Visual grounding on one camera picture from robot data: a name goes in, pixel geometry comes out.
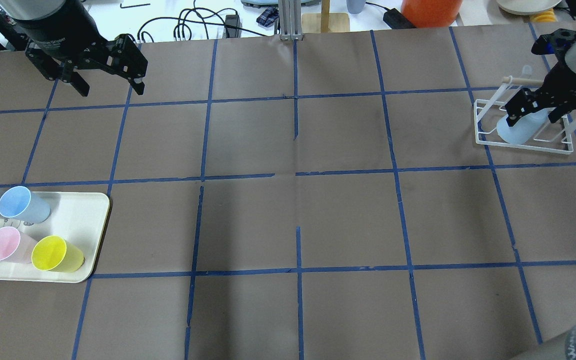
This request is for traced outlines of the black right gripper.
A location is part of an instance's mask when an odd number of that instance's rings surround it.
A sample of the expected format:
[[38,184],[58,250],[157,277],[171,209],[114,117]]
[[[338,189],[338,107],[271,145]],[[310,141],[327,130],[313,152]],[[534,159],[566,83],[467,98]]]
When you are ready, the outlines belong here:
[[519,88],[505,103],[506,123],[514,127],[519,120],[546,108],[551,124],[576,109],[576,73],[562,63],[557,63],[545,76],[541,89]]

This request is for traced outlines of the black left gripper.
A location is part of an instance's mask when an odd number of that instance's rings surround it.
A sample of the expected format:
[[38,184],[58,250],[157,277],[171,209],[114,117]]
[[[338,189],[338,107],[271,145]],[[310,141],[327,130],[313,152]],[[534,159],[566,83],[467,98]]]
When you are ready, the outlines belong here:
[[148,61],[137,43],[130,34],[118,35],[114,43],[105,39],[84,6],[54,5],[42,14],[26,14],[23,29],[29,37],[25,55],[48,80],[69,84],[87,97],[90,85],[74,67],[102,69],[144,95]]

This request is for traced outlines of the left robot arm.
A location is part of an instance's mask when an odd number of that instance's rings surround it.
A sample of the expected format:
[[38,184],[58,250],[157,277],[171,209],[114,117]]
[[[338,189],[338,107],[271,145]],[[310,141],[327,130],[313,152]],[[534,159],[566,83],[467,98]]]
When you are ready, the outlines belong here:
[[80,0],[0,0],[0,32],[46,80],[69,84],[83,97],[90,86],[81,70],[119,76],[137,95],[146,89],[148,61],[134,37],[106,39]]

